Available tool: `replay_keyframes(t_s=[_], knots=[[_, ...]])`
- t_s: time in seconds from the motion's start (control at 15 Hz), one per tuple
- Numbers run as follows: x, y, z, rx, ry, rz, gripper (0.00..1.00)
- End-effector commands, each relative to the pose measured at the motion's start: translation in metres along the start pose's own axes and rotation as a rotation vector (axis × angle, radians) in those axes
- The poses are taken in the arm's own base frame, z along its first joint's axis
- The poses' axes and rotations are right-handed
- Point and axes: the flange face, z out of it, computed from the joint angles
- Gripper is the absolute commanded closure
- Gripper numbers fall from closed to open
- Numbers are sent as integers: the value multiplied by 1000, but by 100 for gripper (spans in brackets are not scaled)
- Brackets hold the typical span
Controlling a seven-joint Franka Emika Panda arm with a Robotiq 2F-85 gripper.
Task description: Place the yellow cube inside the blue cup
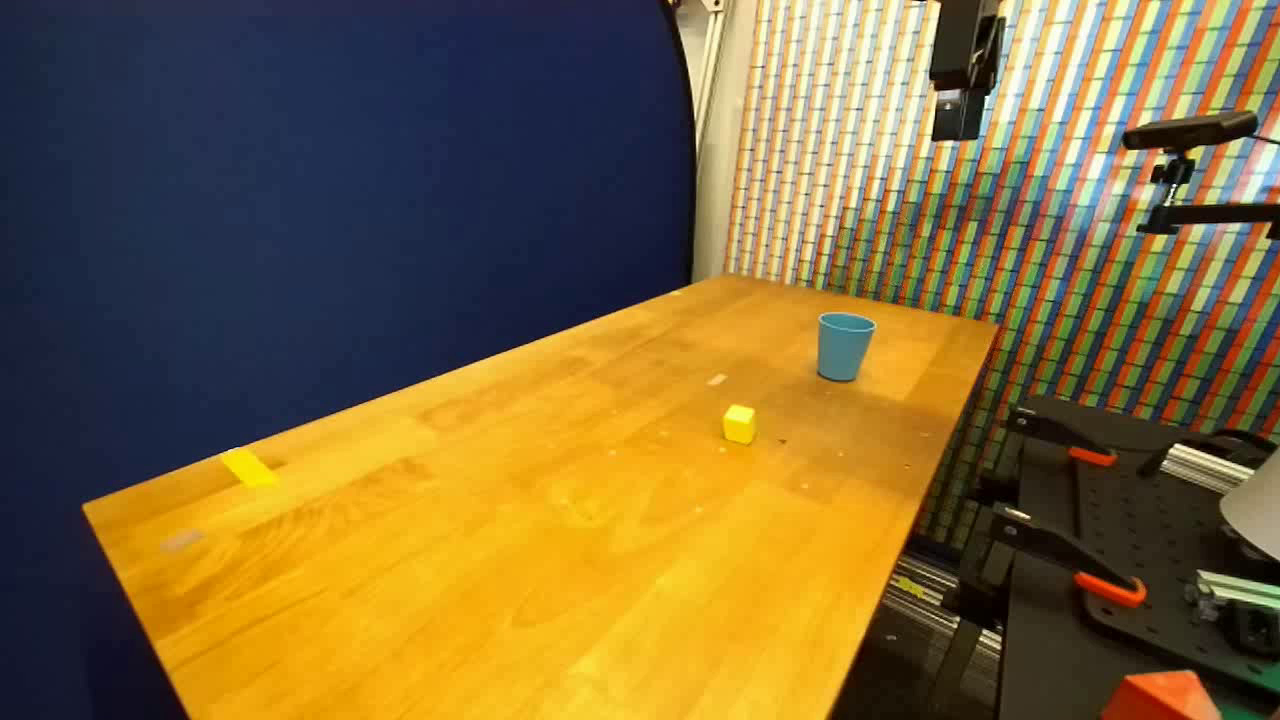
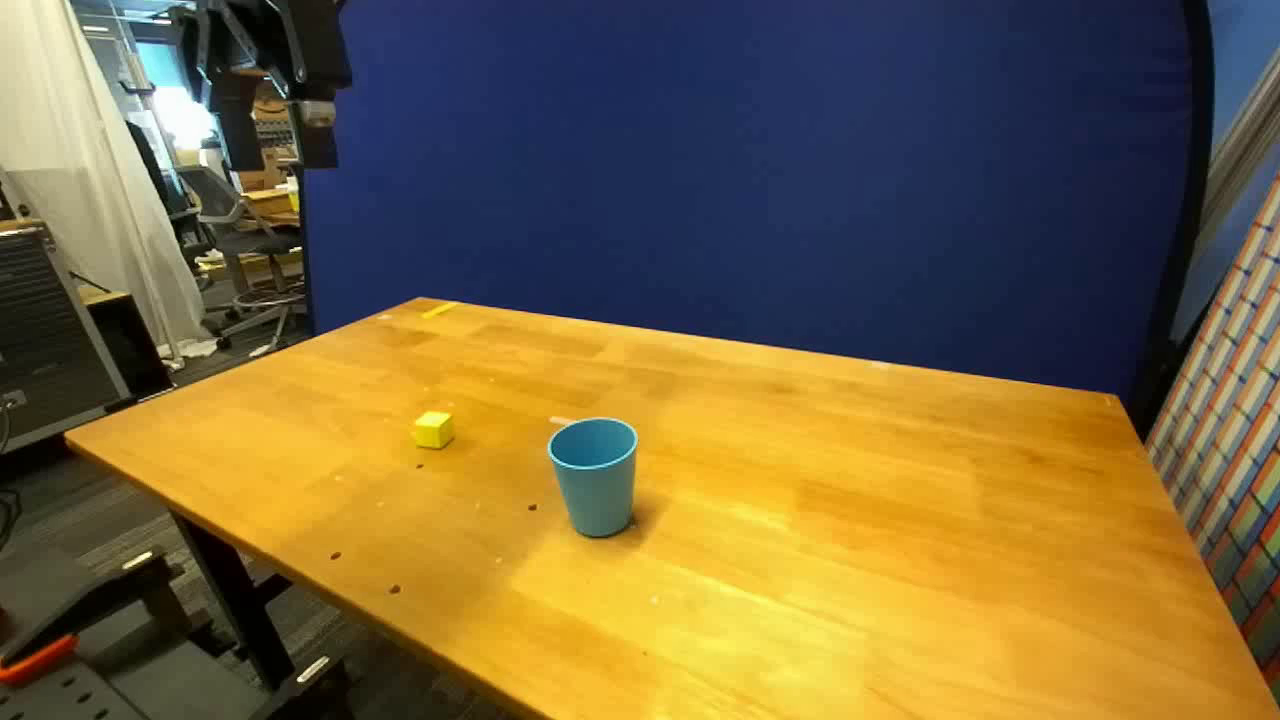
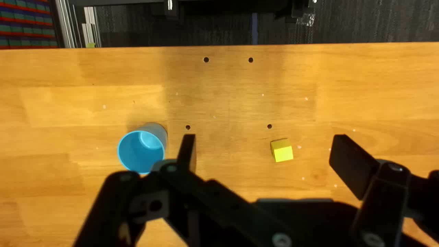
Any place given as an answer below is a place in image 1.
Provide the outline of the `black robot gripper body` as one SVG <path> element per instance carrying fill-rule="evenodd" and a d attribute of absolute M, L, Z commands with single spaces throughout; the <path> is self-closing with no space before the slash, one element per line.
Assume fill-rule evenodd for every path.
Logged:
<path fill-rule="evenodd" d="M 933 136 L 975 140 L 994 87 L 1003 46 L 998 0 L 940 0 L 926 80 L 934 94 Z"/>

